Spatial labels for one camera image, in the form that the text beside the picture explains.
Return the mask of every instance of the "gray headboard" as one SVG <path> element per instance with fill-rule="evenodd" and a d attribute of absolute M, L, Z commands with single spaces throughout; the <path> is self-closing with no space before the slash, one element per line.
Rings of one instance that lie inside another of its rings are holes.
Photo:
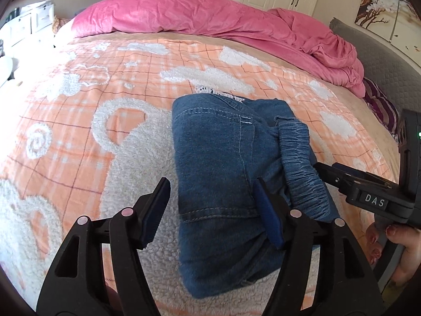
<path fill-rule="evenodd" d="M 331 30 L 352 43 L 363 63 L 365 77 L 376 82 L 398 111 L 421 112 L 421 75 L 391 49 L 369 35 L 334 18 Z"/>

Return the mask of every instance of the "folded denim garment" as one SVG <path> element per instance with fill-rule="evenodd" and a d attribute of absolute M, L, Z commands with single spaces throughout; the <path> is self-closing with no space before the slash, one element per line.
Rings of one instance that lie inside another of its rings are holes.
<path fill-rule="evenodd" d="M 195 298 L 281 267 L 252 198 L 255 179 L 309 217 L 339 217 L 312 164 L 309 131 L 280 100 L 193 94 L 173 104 L 180 273 Z"/>

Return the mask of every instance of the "metal pin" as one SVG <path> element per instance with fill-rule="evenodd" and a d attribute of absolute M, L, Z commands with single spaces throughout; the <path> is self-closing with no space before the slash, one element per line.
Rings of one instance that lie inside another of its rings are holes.
<path fill-rule="evenodd" d="M 301 213 L 301 211 L 299 211 L 297 209 L 293 209 L 293 210 L 290 211 L 290 215 L 297 219 L 298 217 L 301 217 L 302 213 Z"/>
<path fill-rule="evenodd" d="M 133 209 L 132 209 L 132 208 L 126 208 L 126 209 L 123 209 L 123 210 L 121 211 L 121 214 L 122 214 L 123 216 L 131 216 L 131 215 L 133 215 Z"/>
<path fill-rule="evenodd" d="M 343 227 L 345 225 L 345 221 L 343 219 L 335 219 L 335 225 L 338 227 Z"/>
<path fill-rule="evenodd" d="M 83 226 L 88 222 L 88 218 L 86 216 L 81 216 L 77 219 L 77 224 Z"/>

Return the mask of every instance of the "pink comforter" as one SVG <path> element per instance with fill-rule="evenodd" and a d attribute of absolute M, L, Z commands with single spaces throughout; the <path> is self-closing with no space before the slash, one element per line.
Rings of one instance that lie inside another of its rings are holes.
<path fill-rule="evenodd" d="M 174 31 L 234 40 L 365 95 L 355 47 L 310 16 L 281 8 L 264 12 L 231 0 L 104 0 L 77 15 L 72 31 L 76 37 Z"/>

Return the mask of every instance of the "striped pillow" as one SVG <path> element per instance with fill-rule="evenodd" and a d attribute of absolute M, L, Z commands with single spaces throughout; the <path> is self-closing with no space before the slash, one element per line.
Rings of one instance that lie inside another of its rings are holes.
<path fill-rule="evenodd" d="M 372 80 L 364 77 L 363 83 L 365 85 L 364 101 L 377 117 L 378 121 L 395 137 L 399 119 L 399 114 L 395 106 Z"/>

